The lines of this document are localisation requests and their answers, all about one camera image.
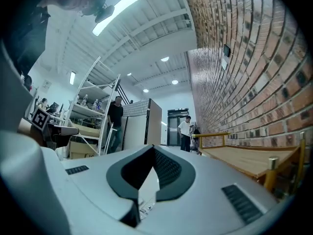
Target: white shirt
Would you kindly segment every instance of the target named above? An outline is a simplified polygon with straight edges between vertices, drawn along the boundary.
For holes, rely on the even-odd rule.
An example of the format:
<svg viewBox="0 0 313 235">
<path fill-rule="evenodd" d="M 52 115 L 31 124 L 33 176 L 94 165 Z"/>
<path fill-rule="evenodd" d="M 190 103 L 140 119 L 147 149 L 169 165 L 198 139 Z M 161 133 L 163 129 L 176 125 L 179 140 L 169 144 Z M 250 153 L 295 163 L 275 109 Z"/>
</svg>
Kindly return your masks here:
<svg viewBox="0 0 313 235">
<path fill-rule="evenodd" d="M 178 126 L 178 128 L 180 128 L 180 132 L 186 136 L 190 136 L 189 127 L 190 127 L 190 123 L 187 123 L 186 121 L 181 122 L 180 125 Z"/>
</svg>

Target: black shirt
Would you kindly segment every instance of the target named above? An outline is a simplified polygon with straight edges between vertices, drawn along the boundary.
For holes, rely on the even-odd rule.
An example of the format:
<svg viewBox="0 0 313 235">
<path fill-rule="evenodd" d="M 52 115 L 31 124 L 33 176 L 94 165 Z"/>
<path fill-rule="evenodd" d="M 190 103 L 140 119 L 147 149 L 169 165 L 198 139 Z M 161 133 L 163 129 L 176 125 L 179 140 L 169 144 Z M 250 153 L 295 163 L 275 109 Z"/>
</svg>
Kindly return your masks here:
<svg viewBox="0 0 313 235">
<path fill-rule="evenodd" d="M 111 104 L 109 107 L 108 116 L 110 116 L 114 127 L 122 126 L 123 107 L 117 107 L 116 105 Z"/>
</svg>

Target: bottle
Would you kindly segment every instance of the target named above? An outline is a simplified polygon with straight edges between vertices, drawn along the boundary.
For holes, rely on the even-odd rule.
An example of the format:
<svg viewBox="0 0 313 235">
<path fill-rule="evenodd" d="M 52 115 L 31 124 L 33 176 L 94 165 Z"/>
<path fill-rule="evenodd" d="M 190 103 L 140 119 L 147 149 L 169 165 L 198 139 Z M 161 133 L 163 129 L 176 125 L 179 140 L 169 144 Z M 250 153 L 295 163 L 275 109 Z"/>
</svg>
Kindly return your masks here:
<svg viewBox="0 0 313 235">
<path fill-rule="evenodd" d="M 98 105 L 98 100 L 96 99 L 95 102 L 93 103 L 92 110 L 95 111 L 97 109 L 97 105 Z"/>
<path fill-rule="evenodd" d="M 84 96 L 83 101 L 82 101 L 82 105 L 86 105 L 87 99 L 88 99 L 88 95 L 86 94 L 86 95 Z"/>
<path fill-rule="evenodd" d="M 101 105 L 102 105 L 102 101 L 99 101 L 99 102 L 98 102 L 98 105 L 97 105 L 97 111 L 98 111 L 98 112 L 99 112 L 100 109 L 101 109 Z"/>
</svg>

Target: doorway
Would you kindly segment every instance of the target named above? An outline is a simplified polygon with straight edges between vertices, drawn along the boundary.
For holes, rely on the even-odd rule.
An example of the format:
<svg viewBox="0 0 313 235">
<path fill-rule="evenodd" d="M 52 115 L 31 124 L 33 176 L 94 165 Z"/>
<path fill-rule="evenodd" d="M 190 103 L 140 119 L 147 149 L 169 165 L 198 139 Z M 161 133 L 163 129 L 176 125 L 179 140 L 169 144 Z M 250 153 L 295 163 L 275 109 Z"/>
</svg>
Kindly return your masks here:
<svg viewBox="0 0 313 235">
<path fill-rule="evenodd" d="M 180 146 L 180 136 L 177 127 L 189 115 L 188 108 L 167 111 L 167 146 Z"/>
</svg>

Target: wooden platform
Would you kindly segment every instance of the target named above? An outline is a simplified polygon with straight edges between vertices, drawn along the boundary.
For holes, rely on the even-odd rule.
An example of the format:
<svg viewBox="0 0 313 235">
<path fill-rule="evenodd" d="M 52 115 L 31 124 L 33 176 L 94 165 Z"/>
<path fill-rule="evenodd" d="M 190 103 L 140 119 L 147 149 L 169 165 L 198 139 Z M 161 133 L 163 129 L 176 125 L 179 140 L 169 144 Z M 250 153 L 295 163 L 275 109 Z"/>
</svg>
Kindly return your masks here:
<svg viewBox="0 0 313 235">
<path fill-rule="evenodd" d="M 269 148 L 262 150 L 261 148 L 246 147 L 216 147 L 210 149 L 200 149 L 200 152 L 207 156 L 226 162 L 231 167 L 247 174 L 256 179 L 266 174 L 268 169 L 268 158 L 270 156 L 279 157 L 279 166 L 284 164 L 296 152 L 295 147 L 285 148 Z"/>
</svg>

